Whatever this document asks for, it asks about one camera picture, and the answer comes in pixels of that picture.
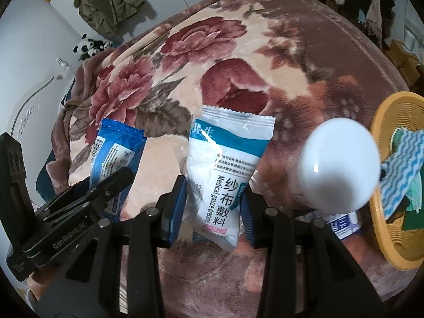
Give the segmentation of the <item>blue surgical face mask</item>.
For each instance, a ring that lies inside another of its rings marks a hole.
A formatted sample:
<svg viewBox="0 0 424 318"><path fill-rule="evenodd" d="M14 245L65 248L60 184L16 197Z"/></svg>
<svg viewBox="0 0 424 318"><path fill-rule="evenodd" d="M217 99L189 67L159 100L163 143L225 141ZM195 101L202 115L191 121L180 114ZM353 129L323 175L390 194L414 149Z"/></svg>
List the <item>blue surgical face mask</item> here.
<svg viewBox="0 0 424 318"><path fill-rule="evenodd" d="M406 128L404 126L397 127L395 131L393 132L390 140L390 151L392 153L395 153L398 151L400 140L402 138L402 135L406 131ZM406 207L406 211L416 213L420 212L420 209L422 208L422 201L423 201L423 194L422 194L422 178L421 173L419 172L417 176L413 179L411 182L411 185L408 188L408 191L405 194L405 198L408 201L408 205Z"/></svg>

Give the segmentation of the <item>white medical gauze packet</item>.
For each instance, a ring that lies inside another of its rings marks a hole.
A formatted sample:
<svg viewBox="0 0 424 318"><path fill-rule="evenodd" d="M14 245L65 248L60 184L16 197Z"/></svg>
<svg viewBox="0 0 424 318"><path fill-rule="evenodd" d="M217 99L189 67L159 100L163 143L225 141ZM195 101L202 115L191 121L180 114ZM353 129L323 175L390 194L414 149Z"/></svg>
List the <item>white medical gauze packet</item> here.
<svg viewBox="0 0 424 318"><path fill-rule="evenodd" d="M185 221L232 251L238 244L239 201L274 134L275 118L205 105L193 122L187 157Z"/></svg>

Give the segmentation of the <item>blue wet wipes packet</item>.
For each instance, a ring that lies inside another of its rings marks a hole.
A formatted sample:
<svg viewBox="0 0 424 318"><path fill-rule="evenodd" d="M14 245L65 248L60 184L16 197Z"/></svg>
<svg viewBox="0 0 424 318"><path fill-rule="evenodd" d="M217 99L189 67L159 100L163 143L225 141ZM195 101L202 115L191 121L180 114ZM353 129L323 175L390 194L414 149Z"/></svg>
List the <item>blue wet wipes packet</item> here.
<svg viewBox="0 0 424 318"><path fill-rule="evenodd" d="M91 151L90 187L124 167L136 174L146 142L144 130L103 119Z"/></svg>

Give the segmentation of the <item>blue white packet under jar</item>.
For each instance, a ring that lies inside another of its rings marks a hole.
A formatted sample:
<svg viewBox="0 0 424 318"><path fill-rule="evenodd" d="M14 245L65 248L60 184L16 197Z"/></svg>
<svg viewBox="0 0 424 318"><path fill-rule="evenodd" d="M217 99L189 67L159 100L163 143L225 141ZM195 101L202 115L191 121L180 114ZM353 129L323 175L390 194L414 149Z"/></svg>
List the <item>blue white packet under jar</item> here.
<svg viewBox="0 0 424 318"><path fill-rule="evenodd" d="M323 220L340 240L353 235L359 231L362 226L360 214L357 212L348 214L328 214L314 210L296 218L296 220L305 223L311 223L315 219Z"/></svg>

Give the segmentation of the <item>orange mesh plastic basket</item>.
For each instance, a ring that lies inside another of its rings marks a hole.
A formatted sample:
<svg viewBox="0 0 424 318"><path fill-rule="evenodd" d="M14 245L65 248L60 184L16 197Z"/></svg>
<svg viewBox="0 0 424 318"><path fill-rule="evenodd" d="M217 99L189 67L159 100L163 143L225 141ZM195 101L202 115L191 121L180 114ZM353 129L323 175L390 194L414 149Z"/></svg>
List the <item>orange mesh plastic basket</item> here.
<svg viewBox="0 0 424 318"><path fill-rule="evenodd" d="M399 270L423 262L423 185L416 200L408 190L423 181L423 97L398 92L378 107L370 127L382 159L369 201L372 223L386 260Z"/></svg>

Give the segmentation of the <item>dark scouring pad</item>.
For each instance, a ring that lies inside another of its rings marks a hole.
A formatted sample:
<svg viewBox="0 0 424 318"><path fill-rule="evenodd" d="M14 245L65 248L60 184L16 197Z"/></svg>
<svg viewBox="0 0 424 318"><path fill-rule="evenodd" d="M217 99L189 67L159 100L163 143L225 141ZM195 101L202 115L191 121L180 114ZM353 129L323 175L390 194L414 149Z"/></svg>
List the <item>dark scouring pad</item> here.
<svg viewBox="0 0 424 318"><path fill-rule="evenodd" d="M394 223L396 220L403 219L403 231L414 231L423 228L423 207L418 210L411 208L412 203L404 197L397 207L396 211L387 220L388 224Z"/></svg>

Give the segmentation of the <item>white plastic jar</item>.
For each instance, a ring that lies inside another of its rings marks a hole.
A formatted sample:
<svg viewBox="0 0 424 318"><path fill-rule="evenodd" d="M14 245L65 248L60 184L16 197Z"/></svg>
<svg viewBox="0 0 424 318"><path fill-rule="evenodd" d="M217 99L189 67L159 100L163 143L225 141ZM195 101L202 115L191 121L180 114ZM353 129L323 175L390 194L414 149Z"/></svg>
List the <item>white plastic jar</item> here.
<svg viewBox="0 0 424 318"><path fill-rule="evenodd" d="M377 145L359 122L332 118L313 130L289 172L293 199L328 214L359 210L380 178Z"/></svg>

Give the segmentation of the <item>blue white wavy cloth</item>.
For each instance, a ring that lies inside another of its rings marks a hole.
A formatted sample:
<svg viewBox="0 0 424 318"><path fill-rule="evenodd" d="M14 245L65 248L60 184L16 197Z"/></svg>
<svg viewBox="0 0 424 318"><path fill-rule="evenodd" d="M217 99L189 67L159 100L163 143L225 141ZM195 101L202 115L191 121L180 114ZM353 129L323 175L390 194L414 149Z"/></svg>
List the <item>blue white wavy cloth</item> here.
<svg viewBox="0 0 424 318"><path fill-rule="evenodd" d="M423 130L406 129L397 152L382 163L379 191L384 219L396 211L423 166Z"/></svg>

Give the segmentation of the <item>panda plush toy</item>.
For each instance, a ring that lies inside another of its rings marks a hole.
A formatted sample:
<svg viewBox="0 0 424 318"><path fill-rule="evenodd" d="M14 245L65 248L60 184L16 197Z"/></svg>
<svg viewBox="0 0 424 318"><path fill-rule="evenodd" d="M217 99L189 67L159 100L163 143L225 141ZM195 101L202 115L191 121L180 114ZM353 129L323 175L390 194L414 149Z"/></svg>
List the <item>panda plush toy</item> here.
<svg viewBox="0 0 424 318"><path fill-rule="evenodd" d="M84 61L94 57L100 52L112 47L113 43L109 41L94 40L87 34L83 34L81 41L74 46L73 52L79 56L79 60Z"/></svg>

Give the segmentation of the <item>olive green hanging jacket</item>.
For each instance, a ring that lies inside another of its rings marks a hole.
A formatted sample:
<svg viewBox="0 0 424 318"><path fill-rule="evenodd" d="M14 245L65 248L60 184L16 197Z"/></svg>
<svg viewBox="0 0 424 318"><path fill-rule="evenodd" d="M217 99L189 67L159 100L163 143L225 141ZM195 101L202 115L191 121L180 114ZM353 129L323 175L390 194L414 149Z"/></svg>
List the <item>olive green hanging jacket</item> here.
<svg viewBox="0 0 424 318"><path fill-rule="evenodd" d="M135 15L146 0L74 0L73 6L91 29L106 39L118 32L118 26Z"/></svg>

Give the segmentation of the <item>cardboard boxes stack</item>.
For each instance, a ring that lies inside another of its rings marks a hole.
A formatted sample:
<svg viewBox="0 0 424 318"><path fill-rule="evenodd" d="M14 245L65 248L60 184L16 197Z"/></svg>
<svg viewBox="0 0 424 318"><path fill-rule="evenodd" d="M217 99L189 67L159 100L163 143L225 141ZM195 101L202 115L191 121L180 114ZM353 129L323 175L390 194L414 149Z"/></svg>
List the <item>cardboard boxes stack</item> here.
<svg viewBox="0 0 424 318"><path fill-rule="evenodd" d="M389 49L384 50L383 53L398 69L408 88L417 90L418 83L423 81L423 64L417 56L407 50L402 41L395 39L391 41Z"/></svg>

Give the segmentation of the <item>floral plush blanket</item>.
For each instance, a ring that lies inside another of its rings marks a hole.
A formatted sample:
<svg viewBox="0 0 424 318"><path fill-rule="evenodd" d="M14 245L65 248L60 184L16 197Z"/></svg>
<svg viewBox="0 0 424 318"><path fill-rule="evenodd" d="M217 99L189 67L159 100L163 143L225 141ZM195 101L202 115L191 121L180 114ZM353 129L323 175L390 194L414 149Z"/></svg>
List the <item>floral plush blanket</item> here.
<svg viewBox="0 0 424 318"><path fill-rule="evenodd" d="M247 188L294 219L288 176L323 122L349 118L368 131L380 104L407 85L350 21L316 0L205 0L116 49L84 61L52 130L46 166L57 192L91 174L101 121L144 130L147 142L118 221L131 220L176 178L187 178L189 136L205 105L275 118L274 134ZM377 248L369 201L357 211L364 236L342 241L379 297L411 281ZM167 317L255 317L266 250L246 239L240 213L232 251L185 221L157 250Z"/></svg>

